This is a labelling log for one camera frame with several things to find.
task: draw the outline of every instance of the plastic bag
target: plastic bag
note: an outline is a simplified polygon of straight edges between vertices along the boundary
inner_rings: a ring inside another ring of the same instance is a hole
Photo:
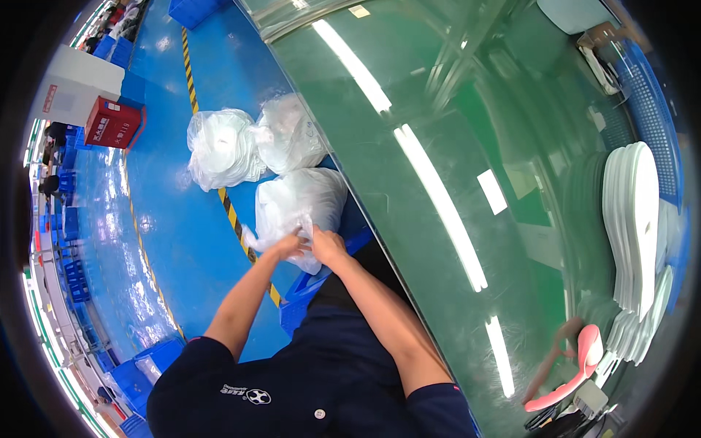
[[[258,181],[266,166],[248,128],[251,116],[240,109],[199,111],[187,127],[192,151],[187,168],[202,190]]]
[[[265,102],[260,119],[250,128],[263,162],[276,174],[316,167],[326,148],[297,94]]]
[[[152,385],[156,384],[156,381],[161,378],[161,372],[160,369],[156,366],[156,363],[154,362],[153,359],[151,359],[151,356],[146,356],[142,357],[141,359],[137,359],[134,363],[136,367],[144,373],[146,378],[149,379],[149,382],[151,382]]]
[[[311,240],[312,227],[338,231],[348,188],[341,174],[332,169],[298,169],[273,181],[258,185],[256,190],[256,239],[248,227],[243,236],[248,246],[263,252],[298,226],[299,236]],[[309,251],[288,262],[315,275],[321,263]]]

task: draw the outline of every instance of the pink handle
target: pink handle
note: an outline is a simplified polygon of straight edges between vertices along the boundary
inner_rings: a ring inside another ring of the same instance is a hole
[[[548,395],[531,400],[524,405],[526,412],[540,411],[551,406],[570,395],[585,380],[592,376],[597,368],[601,356],[604,354],[604,346],[601,343],[599,328],[589,324],[582,329],[577,338],[579,372],[569,382],[560,385]]]

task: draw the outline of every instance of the blue floor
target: blue floor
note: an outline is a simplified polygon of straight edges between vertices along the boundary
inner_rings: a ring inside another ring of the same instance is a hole
[[[126,155],[96,147],[80,151],[76,164],[76,199],[85,207],[80,213],[84,264],[102,324],[121,360],[177,336],[176,324],[186,338],[200,336],[250,267],[216,191],[203,192],[186,171],[192,111],[182,28],[168,17],[169,3],[152,1],[135,44],[131,71],[147,80],[143,133]],[[267,47],[233,4],[188,31],[188,39],[201,111],[233,107],[256,118],[265,100],[290,92]],[[228,189],[240,220],[251,228],[255,189],[253,183]],[[299,272],[283,262],[273,284],[284,295]],[[288,342],[278,309],[265,298],[241,360],[270,357]]]

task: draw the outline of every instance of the ceiling light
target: ceiling light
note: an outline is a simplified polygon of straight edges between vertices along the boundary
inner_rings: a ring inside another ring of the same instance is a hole
[[[395,129],[394,135],[424,188],[426,188],[426,193],[431,198],[438,216],[443,221],[443,226],[453,241],[453,246],[468,275],[472,288],[475,292],[485,289],[487,286],[486,278],[479,264],[475,247],[472,246],[472,241],[467,230],[465,230],[463,220],[460,219],[460,214],[455,208],[448,190],[445,189],[443,181],[438,176],[438,172],[436,172],[431,160],[426,155],[426,151],[423,150],[421,143],[419,143],[409,125],[404,124],[402,129]]]
[[[511,365],[509,364],[509,354],[506,353],[506,344],[504,344],[504,335],[501,333],[499,318],[491,317],[491,321],[485,322],[489,343],[494,352],[494,360],[496,361],[496,369],[499,371],[499,379],[501,380],[501,388],[506,397],[514,395],[514,377],[511,375]]]
[[[477,177],[477,180],[479,181],[479,185],[482,186],[487,201],[489,201],[491,211],[496,216],[499,212],[503,211],[507,205],[504,194],[501,193],[501,187],[499,187],[499,183],[494,176],[494,172],[492,172],[491,169],[487,169]]]
[[[319,20],[312,23],[312,27],[316,33],[328,44],[331,50],[336,53],[343,65],[347,68],[350,75],[358,83],[358,86],[365,94],[365,97],[370,101],[372,107],[378,113],[387,111],[392,106],[392,102],[387,98],[387,95],[382,91],[382,87],[377,80],[370,74],[367,67],[353,53],[348,44],[338,35],[333,27],[325,20]]]

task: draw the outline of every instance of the white wall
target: white wall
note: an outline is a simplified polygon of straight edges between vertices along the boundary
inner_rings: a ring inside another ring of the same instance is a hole
[[[36,92],[29,119],[84,126],[98,96],[119,99],[123,79],[123,68],[62,44]],[[46,105],[49,93],[53,98]]]

